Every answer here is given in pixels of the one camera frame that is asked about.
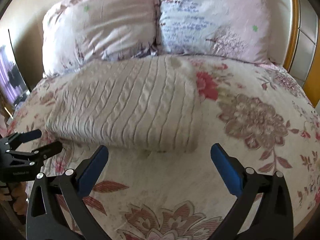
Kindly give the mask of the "left hand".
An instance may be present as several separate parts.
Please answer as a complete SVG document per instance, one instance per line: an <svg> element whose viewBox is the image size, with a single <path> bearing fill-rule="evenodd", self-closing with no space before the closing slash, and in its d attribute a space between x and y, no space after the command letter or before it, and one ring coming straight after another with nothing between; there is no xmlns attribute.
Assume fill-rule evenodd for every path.
<svg viewBox="0 0 320 240"><path fill-rule="evenodd" d="M13 210L18 215L26 215L28 203L27 203L27 194L26 194L26 182L20 182L13 186L11 189L11 194L9 193L9 189L5 186L3 182L1 182L1 201L13 201Z"/></svg>

